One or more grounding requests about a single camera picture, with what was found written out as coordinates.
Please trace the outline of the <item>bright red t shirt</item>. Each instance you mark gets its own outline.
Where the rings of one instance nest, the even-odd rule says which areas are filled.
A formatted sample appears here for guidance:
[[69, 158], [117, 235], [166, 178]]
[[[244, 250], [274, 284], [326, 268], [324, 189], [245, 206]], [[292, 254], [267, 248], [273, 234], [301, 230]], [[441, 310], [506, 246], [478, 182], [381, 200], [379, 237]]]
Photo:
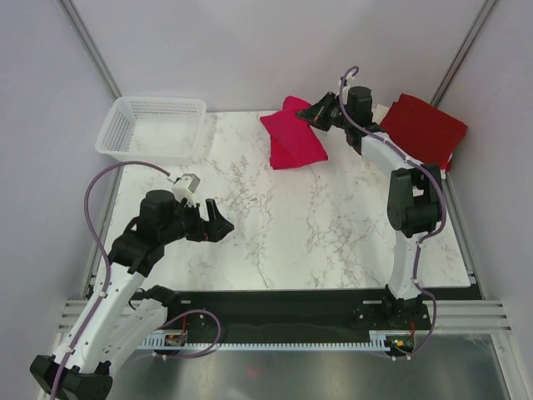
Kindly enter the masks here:
[[310, 125], [296, 114], [311, 106], [305, 100], [288, 96], [281, 110], [260, 117], [270, 136], [270, 165], [274, 170], [301, 168], [328, 160], [328, 155]]

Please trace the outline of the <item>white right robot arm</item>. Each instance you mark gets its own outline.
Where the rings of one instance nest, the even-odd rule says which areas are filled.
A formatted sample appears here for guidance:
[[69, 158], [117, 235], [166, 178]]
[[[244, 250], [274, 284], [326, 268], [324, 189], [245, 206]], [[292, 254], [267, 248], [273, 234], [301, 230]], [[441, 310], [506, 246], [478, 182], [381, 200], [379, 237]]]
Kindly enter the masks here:
[[400, 328], [411, 319], [411, 308], [405, 301], [421, 294], [417, 278], [421, 245], [446, 224], [439, 166], [410, 157], [374, 122], [367, 87], [351, 87], [347, 102], [342, 101], [342, 95], [329, 92], [296, 115], [324, 132], [332, 127], [343, 130], [349, 146], [389, 179], [386, 215], [396, 231], [396, 243], [386, 287], [395, 299], [381, 307], [381, 317], [387, 326]]

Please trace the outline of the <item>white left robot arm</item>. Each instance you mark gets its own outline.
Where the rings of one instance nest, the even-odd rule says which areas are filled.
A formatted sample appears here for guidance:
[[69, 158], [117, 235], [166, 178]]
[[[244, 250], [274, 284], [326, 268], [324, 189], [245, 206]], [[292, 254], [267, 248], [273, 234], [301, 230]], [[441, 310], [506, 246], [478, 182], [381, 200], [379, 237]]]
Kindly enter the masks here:
[[176, 292], [149, 289], [138, 308], [124, 321], [127, 303], [162, 259], [166, 245], [181, 239], [217, 243], [234, 226], [206, 201], [208, 218], [187, 198], [152, 190], [107, 253], [105, 273], [97, 280], [71, 331], [50, 356], [38, 355], [30, 373], [52, 399], [104, 399], [122, 365], [158, 328], [173, 328], [182, 320]]

